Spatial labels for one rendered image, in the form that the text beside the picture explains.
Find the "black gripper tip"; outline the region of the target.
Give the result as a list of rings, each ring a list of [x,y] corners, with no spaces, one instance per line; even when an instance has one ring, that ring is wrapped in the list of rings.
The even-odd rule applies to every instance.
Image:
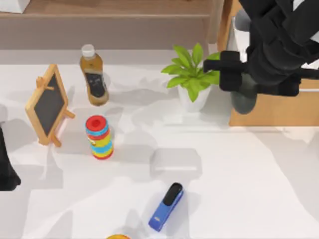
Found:
[[[3,131],[0,127],[0,191],[13,191],[20,184],[21,179],[9,160]]]

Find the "wooden framed blackboard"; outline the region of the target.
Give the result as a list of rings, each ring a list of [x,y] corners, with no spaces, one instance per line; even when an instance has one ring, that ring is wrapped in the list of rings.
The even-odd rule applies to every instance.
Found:
[[[56,136],[64,117],[75,118],[68,110],[67,94],[57,64],[50,64],[43,76],[36,79],[36,89],[25,105],[25,112],[42,145],[61,146]]]

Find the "white pot with green plant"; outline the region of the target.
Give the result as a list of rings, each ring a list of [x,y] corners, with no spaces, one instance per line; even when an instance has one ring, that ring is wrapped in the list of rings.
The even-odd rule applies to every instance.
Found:
[[[166,87],[177,88],[181,105],[188,112],[198,112],[205,106],[213,85],[219,84],[219,71],[204,72],[204,60],[219,60],[220,53],[204,57],[200,43],[196,43],[191,51],[181,45],[174,45],[177,57],[172,58],[171,64],[161,72],[171,76]]]

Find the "blue and black stapler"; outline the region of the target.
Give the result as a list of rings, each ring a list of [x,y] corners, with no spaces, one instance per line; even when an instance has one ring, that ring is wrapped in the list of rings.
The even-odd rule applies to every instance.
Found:
[[[168,191],[148,222],[148,225],[153,230],[156,232],[160,232],[162,230],[176,205],[183,197],[183,194],[184,189],[180,183],[174,182],[169,187]]]

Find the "pale wooden drawer front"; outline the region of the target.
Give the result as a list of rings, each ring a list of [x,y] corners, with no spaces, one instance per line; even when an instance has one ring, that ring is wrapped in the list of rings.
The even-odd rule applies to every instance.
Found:
[[[303,88],[296,97],[259,95],[246,115],[232,111],[230,126],[319,126],[319,88]]]

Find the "pulled-out wooden drawer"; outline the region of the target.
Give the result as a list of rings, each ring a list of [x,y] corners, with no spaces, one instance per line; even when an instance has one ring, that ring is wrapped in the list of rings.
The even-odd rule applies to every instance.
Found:
[[[218,50],[239,50],[241,58],[245,58],[244,50],[248,44],[248,35],[237,31],[234,23],[235,14],[241,9],[238,0],[225,0],[221,18],[219,36],[217,41]],[[303,79],[300,91],[303,88],[319,88],[319,80]]]

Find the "wooden open shelf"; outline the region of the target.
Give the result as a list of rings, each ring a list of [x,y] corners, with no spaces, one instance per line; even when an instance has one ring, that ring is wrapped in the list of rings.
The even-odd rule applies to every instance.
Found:
[[[191,48],[216,43],[225,0],[31,0],[0,12],[0,50]]]

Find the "white box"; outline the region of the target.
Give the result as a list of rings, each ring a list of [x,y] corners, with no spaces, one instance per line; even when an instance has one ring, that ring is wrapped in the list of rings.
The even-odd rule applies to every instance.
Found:
[[[30,0],[0,0],[0,12],[23,13]]]

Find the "stack of coloured rings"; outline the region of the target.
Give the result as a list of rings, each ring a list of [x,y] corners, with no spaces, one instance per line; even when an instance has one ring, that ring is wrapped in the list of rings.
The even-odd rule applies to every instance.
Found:
[[[99,160],[110,158],[114,149],[107,119],[102,115],[90,116],[85,122],[85,131],[92,155]]]

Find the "brown bottle with white cap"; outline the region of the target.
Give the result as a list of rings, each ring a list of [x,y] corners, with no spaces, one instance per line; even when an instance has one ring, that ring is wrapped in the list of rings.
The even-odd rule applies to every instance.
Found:
[[[103,60],[92,44],[81,48],[80,68],[86,82],[89,102],[102,106],[109,100],[109,93],[103,75]]]

